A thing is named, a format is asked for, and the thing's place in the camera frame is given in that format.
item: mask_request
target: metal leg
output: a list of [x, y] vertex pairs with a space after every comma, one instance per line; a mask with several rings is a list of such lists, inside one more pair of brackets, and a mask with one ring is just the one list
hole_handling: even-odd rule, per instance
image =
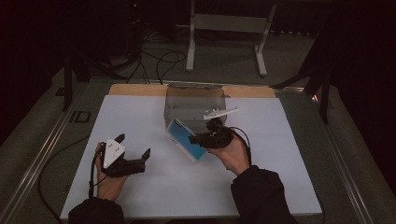
[[191, 72], [194, 69], [194, 54], [195, 54], [195, 41], [194, 41], [194, 17], [195, 17], [195, 0], [191, 0], [191, 15], [190, 15], [190, 44], [189, 52], [187, 53], [186, 70]]
[[262, 41], [259, 46], [254, 47], [254, 51], [256, 54], [257, 65], [259, 66], [259, 74], [262, 77], [267, 76], [267, 70], [265, 68], [264, 58], [262, 57], [262, 49], [264, 48], [265, 41], [267, 39], [268, 33], [270, 32], [271, 22], [274, 17], [276, 11], [276, 6], [271, 6], [270, 13], [267, 17], [266, 23], [264, 25], [264, 29], [262, 32]]

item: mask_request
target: black jacket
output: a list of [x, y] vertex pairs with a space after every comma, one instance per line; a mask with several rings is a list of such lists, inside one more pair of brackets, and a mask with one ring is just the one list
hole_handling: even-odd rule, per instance
[[[275, 172], [253, 165], [231, 184], [233, 200], [242, 223], [295, 224], [286, 204], [283, 184]], [[121, 207], [111, 201], [85, 200], [69, 213], [69, 223], [123, 224]]]

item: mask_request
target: gray container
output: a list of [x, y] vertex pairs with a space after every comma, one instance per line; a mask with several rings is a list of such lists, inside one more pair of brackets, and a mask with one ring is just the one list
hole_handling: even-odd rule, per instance
[[[168, 86], [163, 117], [167, 127], [172, 119], [181, 120], [195, 133], [205, 133], [204, 115], [213, 110], [226, 109], [224, 91], [219, 85], [177, 85]], [[227, 116], [220, 117], [223, 124]]]

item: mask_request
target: person's left hand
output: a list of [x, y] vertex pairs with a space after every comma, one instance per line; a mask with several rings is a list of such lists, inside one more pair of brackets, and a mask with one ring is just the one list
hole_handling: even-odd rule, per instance
[[[100, 155], [96, 158], [95, 161], [96, 170], [97, 170], [97, 181], [101, 181], [106, 177], [106, 175], [102, 172]], [[101, 183], [97, 186], [97, 198], [106, 199], [110, 201], [116, 201], [119, 198], [122, 187], [128, 178], [128, 175], [122, 177], [106, 177]]]

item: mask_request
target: person's right hand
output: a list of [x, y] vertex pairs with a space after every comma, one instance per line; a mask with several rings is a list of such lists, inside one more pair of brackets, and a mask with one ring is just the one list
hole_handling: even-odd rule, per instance
[[248, 154], [241, 139], [233, 134], [233, 141], [224, 148], [207, 148], [209, 153], [217, 156], [227, 170], [236, 175], [242, 174], [249, 168]]

